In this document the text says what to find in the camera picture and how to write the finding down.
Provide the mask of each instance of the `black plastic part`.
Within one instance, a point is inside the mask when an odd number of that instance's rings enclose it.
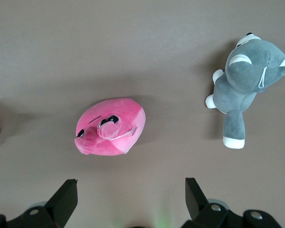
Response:
[[[66,180],[58,191],[44,205],[52,220],[64,227],[78,203],[77,181]]]
[[[281,228],[266,212],[247,210],[241,217],[220,204],[208,203],[194,178],[186,178],[185,191],[192,221],[187,221],[182,228]],[[253,217],[252,212],[259,213],[261,219]]]
[[[76,183],[66,180],[44,207],[30,208],[11,221],[0,215],[0,228],[63,228],[77,206]]]
[[[212,209],[212,206],[219,207],[219,211]],[[194,222],[207,228],[220,228],[226,222],[227,215],[228,211],[222,205],[210,203],[203,208]]]
[[[190,217],[194,220],[209,202],[194,178],[186,178],[185,195]]]
[[[261,215],[261,219],[254,218],[251,213],[257,212]],[[249,228],[262,228],[262,227],[270,227],[270,228],[281,228],[278,222],[268,213],[261,210],[247,210],[243,215],[244,226]]]

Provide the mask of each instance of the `gray floor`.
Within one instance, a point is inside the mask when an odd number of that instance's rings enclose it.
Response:
[[[248,32],[285,52],[285,0],[0,0],[0,213],[12,219],[78,179],[66,228],[178,228],[185,178],[237,214],[285,227],[285,77],[244,113],[245,148],[222,143],[204,99]],[[84,156],[90,105],[128,96],[145,129],[127,155]]]

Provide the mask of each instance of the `plush toy leg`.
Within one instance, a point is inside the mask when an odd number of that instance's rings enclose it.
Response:
[[[216,80],[218,80],[223,74],[224,74],[224,71],[222,69],[214,72],[212,75],[213,84],[215,84]]]
[[[224,122],[224,145],[231,149],[242,149],[245,145],[245,124],[241,111],[227,113]]]
[[[213,94],[207,96],[205,103],[207,108],[216,108],[215,104],[213,103]]]

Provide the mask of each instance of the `plush toy eye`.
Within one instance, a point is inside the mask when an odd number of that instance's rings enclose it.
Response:
[[[119,121],[119,119],[118,119],[118,117],[117,117],[116,115],[111,115],[109,118],[102,120],[102,121],[100,122],[98,128],[100,128],[101,125],[103,125],[103,124],[105,124],[105,123],[107,123],[107,122],[109,122],[109,121],[112,121],[112,122],[114,122],[114,124],[117,124],[118,121]]]
[[[77,137],[82,138],[82,137],[84,136],[84,134],[85,134],[85,131],[82,129],[82,130],[78,133]]]

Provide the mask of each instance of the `stuffed animal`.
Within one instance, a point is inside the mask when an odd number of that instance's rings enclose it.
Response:
[[[145,119],[143,108],[130,98],[100,102],[80,117],[75,144],[83,154],[127,153],[141,135]]]
[[[214,72],[214,92],[206,98],[206,105],[226,114],[224,144],[241,149],[246,134],[242,113],[257,93],[285,75],[285,54],[274,44],[248,33],[230,53],[225,70]]]

